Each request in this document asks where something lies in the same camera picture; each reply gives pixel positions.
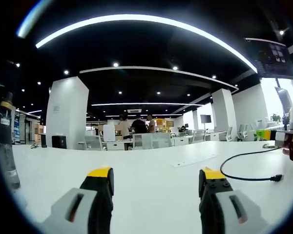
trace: black ceiling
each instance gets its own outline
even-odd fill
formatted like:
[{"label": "black ceiling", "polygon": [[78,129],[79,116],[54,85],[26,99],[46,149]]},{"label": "black ceiling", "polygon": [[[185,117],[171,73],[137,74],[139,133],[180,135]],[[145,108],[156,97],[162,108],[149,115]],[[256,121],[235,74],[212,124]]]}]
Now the black ceiling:
[{"label": "black ceiling", "polygon": [[[45,110],[48,88],[54,80],[65,78],[65,69],[70,71],[70,76],[78,75],[89,88],[87,111],[101,119],[105,115],[119,115],[129,107],[92,107],[91,104],[189,103],[224,87],[201,78],[151,70],[107,70],[79,74],[81,70],[112,66],[115,61],[120,66],[168,69],[178,66],[181,71],[207,77],[217,75],[218,80],[227,83],[250,69],[232,53],[202,36],[153,22],[115,21],[89,25],[61,35],[39,49],[34,47],[44,37],[72,23],[112,14],[145,14],[188,23],[218,37],[249,60],[245,37],[277,41],[256,1],[56,0],[26,39],[14,39],[7,49],[10,51],[9,60],[21,64],[14,105],[27,112]],[[278,17],[276,20],[280,29],[285,27]],[[285,34],[283,42],[287,46],[293,44],[289,33]],[[238,85],[240,89],[246,89],[257,83],[258,77],[250,76]],[[170,114],[178,108],[180,106],[143,106],[144,110],[148,109],[153,114]]]}]

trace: white pillar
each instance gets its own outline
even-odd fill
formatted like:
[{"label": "white pillar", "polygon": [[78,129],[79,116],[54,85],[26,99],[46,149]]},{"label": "white pillar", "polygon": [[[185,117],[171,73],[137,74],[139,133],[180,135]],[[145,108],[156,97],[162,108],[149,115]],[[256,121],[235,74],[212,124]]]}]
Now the white pillar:
[{"label": "white pillar", "polygon": [[197,118],[197,110],[193,111],[193,122],[194,122],[194,129],[199,130],[199,121]]},{"label": "white pillar", "polygon": [[236,119],[231,92],[226,89],[220,89],[212,93],[212,97],[217,130],[226,131],[228,127],[232,127],[231,136],[235,139],[237,135]]},{"label": "white pillar", "polygon": [[78,77],[53,82],[46,115],[46,141],[52,146],[52,136],[66,136],[68,149],[77,149],[84,141],[89,89]]}]

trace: office chair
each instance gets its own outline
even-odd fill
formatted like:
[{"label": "office chair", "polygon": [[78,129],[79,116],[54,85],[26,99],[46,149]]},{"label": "office chair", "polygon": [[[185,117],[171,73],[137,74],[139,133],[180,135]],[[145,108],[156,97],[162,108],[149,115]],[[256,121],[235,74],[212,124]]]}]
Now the office chair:
[{"label": "office chair", "polygon": [[100,136],[85,136],[87,150],[98,150],[101,151],[102,142]]}]

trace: finger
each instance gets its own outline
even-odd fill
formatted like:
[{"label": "finger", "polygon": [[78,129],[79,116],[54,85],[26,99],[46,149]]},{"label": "finger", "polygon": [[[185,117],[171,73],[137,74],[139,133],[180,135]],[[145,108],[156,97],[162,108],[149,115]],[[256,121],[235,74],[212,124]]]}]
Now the finger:
[{"label": "finger", "polygon": [[289,149],[282,149],[282,153],[285,155],[290,155],[290,150]]}]

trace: desk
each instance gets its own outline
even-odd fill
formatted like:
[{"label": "desk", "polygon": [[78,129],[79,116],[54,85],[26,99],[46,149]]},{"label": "desk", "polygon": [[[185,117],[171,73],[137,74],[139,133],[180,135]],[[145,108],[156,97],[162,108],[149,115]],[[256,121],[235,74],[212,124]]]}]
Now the desk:
[{"label": "desk", "polygon": [[[198,175],[202,168],[219,169],[236,154],[261,151],[268,141],[196,144],[141,151],[77,151],[56,148],[30,149],[13,145],[26,211],[42,222],[51,205],[71,188],[79,188],[86,175],[99,167],[114,169],[115,195],[111,220],[114,234],[200,234]],[[176,162],[203,160],[188,166]],[[293,162],[281,150],[240,156],[224,171],[233,176],[270,177],[284,174],[282,181],[241,181],[228,178],[261,207],[262,216],[274,224],[293,204]]]},{"label": "desk", "polygon": [[132,139],[116,140],[116,141],[102,141],[102,145],[106,145],[108,151],[111,150],[125,150],[125,144],[132,144]]},{"label": "desk", "polygon": [[210,132],[205,134],[205,140],[206,137],[209,138],[211,141],[219,141],[219,134],[225,134],[227,131],[215,131],[215,132]]}]

